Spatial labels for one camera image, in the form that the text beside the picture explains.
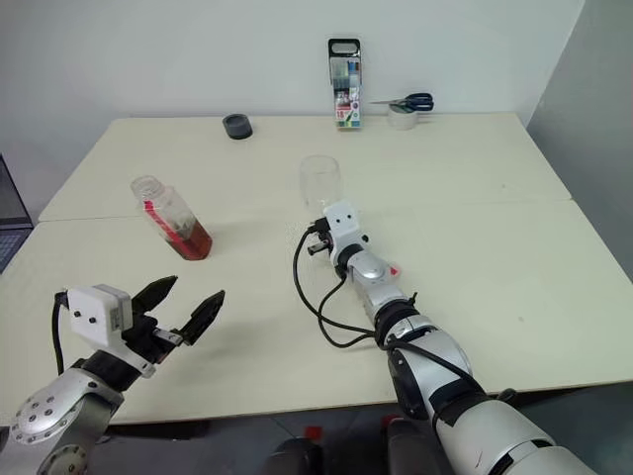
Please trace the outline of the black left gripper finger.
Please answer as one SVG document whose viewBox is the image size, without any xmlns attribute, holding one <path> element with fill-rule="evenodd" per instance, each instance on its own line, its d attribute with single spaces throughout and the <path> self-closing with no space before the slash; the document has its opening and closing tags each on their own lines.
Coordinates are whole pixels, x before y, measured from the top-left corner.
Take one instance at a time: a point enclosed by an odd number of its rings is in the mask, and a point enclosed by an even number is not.
<svg viewBox="0 0 633 475">
<path fill-rule="evenodd" d="M 179 330 L 182 342 L 193 345 L 214 322 L 220 312 L 226 296 L 221 290 L 205 299 L 191 314 L 189 321 Z"/>
<path fill-rule="evenodd" d="M 132 297 L 133 316 L 145 315 L 156 308 L 170 293 L 178 277 L 171 275 L 147 284 Z"/>
</svg>

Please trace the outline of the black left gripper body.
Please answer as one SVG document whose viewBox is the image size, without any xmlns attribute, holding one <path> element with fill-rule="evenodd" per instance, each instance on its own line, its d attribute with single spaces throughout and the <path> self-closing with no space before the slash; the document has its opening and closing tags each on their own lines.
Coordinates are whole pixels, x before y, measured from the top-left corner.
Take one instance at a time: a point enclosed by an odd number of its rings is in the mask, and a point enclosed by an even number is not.
<svg viewBox="0 0 633 475">
<path fill-rule="evenodd" d="M 161 329 L 157 319 L 147 315 L 133 315 L 133 324 L 122 338 L 129 349 L 152 364 L 162 363 L 183 343 L 180 334 Z"/>
</svg>

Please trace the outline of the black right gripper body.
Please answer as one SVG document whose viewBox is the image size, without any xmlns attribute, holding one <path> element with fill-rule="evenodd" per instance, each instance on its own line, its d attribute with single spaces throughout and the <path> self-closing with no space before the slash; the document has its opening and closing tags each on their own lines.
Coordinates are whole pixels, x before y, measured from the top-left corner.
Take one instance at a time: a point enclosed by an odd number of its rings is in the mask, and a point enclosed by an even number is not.
<svg viewBox="0 0 633 475">
<path fill-rule="evenodd" d="M 323 251 L 331 253 L 333 244 L 327 218 L 319 218 L 312 222 L 308 227 L 308 234 L 316 237 L 316 241 L 308 246 L 308 254 L 310 256 Z"/>
</svg>

